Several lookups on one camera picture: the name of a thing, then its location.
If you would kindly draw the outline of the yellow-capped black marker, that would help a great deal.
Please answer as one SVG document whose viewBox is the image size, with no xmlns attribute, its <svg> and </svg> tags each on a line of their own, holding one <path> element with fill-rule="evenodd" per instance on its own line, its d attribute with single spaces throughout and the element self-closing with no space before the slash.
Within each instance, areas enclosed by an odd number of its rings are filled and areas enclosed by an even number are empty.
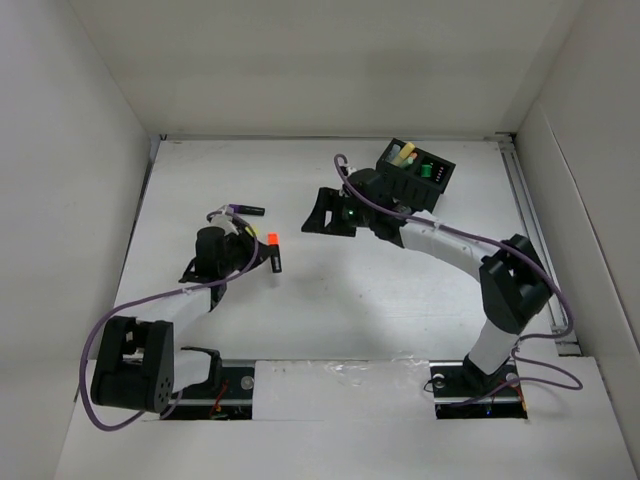
<svg viewBox="0 0 640 480">
<path fill-rule="evenodd" d="M 248 226 L 245 227 L 245 229 L 246 229 L 246 231 L 248 233 L 250 233 L 251 235 L 253 235 L 256 238 L 258 238 L 260 236 L 259 230 L 253 225 L 248 225 Z"/>
</svg>

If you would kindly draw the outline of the black orange-capped highlighter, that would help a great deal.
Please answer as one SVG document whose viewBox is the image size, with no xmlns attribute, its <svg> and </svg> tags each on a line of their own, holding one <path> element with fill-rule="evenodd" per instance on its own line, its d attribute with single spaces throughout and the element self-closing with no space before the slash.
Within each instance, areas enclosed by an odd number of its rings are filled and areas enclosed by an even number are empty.
<svg viewBox="0 0 640 480">
<path fill-rule="evenodd" d="M 282 260 L 280 255 L 279 236 L 275 232 L 267 235 L 267 245 L 269 247 L 269 258 L 271 270 L 274 274 L 282 272 Z"/>
</svg>

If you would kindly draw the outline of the black purple-capped marker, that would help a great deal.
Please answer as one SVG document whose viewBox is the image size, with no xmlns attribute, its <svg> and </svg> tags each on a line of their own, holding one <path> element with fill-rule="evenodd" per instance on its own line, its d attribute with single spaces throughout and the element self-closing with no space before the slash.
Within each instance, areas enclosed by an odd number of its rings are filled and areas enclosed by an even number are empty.
<svg viewBox="0 0 640 480">
<path fill-rule="evenodd" d="M 242 204 L 229 204 L 229 208 L 236 215 L 247 215 L 247 216 L 257 216 L 262 217 L 266 214 L 266 209 L 264 207 L 251 206 L 251 205 L 242 205 Z"/>
</svg>

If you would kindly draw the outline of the blue pastel highlighter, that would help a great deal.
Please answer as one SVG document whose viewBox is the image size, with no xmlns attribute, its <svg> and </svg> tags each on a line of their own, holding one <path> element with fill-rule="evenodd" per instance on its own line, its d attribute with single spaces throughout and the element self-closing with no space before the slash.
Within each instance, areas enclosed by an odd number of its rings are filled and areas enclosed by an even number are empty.
<svg viewBox="0 0 640 480">
<path fill-rule="evenodd" d="M 393 160 L 398 155 L 400 150 L 401 150 L 401 146 L 400 145 L 393 145 L 391 150 L 390 150 L 390 152 L 389 152 L 388 160 L 389 161 Z"/>
</svg>

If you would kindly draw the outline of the green pastel highlighter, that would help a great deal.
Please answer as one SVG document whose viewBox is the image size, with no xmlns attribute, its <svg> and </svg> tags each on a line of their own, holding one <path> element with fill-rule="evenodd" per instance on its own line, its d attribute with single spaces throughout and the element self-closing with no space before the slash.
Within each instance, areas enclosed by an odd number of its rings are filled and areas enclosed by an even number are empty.
<svg viewBox="0 0 640 480">
<path fill-rule="evenodd" d="M 416 158 L 417 158 L 417 155 L 416 155 L 416 154 L 411 154 L 411 155 L 409 155 L 409 156 L 405 159 L 405 161 L 403 162 L 402 167 L 403 167 L 403 168 L 408 168 L 408 167 L 410 167 L 410 166 L 414 163 L 414 161 L 416 160 Z"/>
</svg>

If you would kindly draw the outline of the yellow pastel highlighter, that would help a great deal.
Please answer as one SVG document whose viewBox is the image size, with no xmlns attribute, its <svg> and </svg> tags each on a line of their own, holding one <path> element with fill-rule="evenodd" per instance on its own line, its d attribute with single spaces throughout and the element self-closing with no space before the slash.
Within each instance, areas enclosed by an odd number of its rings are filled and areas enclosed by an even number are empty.
<svg viewBox="0 0 640 480">
<path fill-rule="evenodd" d="M 393 164 L 401 165 L 409 157 L 414 149 L 415 145 L 411 142 L 407 142 L 393 159 Z"/>
</svg>

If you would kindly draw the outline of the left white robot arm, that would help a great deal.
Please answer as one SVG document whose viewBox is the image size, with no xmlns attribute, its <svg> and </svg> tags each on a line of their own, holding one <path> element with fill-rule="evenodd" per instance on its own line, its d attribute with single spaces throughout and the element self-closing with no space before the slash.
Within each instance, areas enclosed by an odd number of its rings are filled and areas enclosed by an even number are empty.
<svg viewBox="0 0 640 480">
<path fill-rule="evenodd" d="M 101 321 L 94 373 L 80 388 L 85 408 L 163 413 L 173 395 L 190 387 L 201 396 L 216 394 L 223 382 L 219 352 L 185 346 L 179 337 L 221 303 L 231 280 L 265 262 L 281 272 L 274 234 L 261 242 L 246 226 L 199 230 L 181 288 L 136 301 L 134 316 L 117 309 Z"/>
</svg>

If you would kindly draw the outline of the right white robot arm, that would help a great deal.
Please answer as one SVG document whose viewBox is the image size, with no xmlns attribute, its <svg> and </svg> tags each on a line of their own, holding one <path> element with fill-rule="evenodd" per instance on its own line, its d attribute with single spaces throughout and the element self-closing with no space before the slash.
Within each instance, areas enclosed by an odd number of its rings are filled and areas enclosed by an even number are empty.
<svg viewBox="0 0 640 480">
<path fill-rule="evenodd" d="M 499 371 L 520 335 L 552 296 L 530 240 L 516 234 L 500 248 L 456 236 L 433 217 L 411 221 L 415 210 L 390 192 L 379 173 L 371 168 L 340 171 L 349 184 L 320 188 L 301 231 L 353 237 L 359 228 L 367 228 L 383 241 L 427 254 L 470 275 L 480 285 L 486 321 L 463 360 L 460 377 L 469 396 L 496 388 Z"/>
</svg>

